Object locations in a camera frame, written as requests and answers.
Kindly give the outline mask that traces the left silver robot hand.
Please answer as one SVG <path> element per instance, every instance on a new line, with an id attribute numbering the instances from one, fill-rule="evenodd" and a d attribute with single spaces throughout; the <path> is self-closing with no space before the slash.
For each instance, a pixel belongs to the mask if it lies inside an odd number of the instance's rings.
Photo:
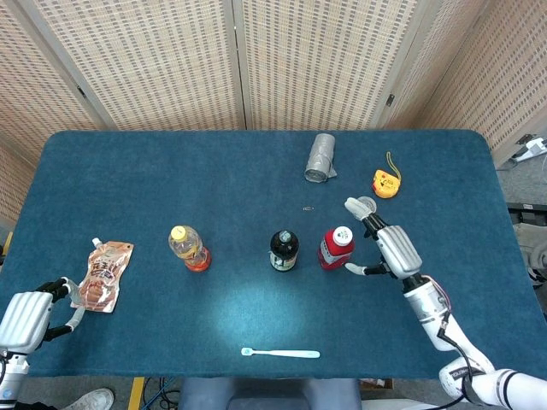
<path id="1" fill-rule="evenodd" d="M 67 296 L 76 306 L 73 316 L 65 325 L 51 327 L 50 316 L 54 305 Z M 33 291 L 16 293 L 1 321 L 1 350 L 7 355 L 29 355 L 43 342 L 72 333 L 84 313 L 79 286 L 67 277 L 46 282 Z"/>

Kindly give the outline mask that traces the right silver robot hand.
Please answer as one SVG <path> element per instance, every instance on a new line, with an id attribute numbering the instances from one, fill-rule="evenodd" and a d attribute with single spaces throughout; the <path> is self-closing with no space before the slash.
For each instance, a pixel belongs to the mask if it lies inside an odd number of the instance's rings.
<path id="1" fill-rule="evenodd" d="M 386 224 L 377 214 L 372 198 L 362 196 L 348 197 L 345 208 L 365 227 L 365 237 L 371 237 L 379 248 L 381 261 L 376 266 L 358 266 L 347 262 L 344 267 L 362 276 L 390 274 L 395 279 L 404 280 L 418 273 L 422 259 L 411 243 L 406 231 L 399 225 Z"/>

